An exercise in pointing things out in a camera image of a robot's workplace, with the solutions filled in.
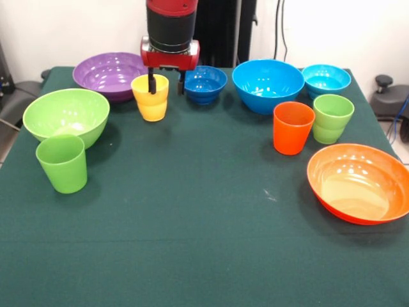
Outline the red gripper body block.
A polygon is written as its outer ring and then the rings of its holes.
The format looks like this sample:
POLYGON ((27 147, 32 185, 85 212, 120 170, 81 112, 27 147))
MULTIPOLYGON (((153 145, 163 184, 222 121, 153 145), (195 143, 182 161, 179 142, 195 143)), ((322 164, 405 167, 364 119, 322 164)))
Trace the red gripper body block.
POLYGON ((150 43, 149 36, 143 36, 140 48, 143 63, 148 68, 173 68, 181 71, 194 70, 199 61, 200 45, 192 40, 188 49, 179 53, 156 50, 150 43))

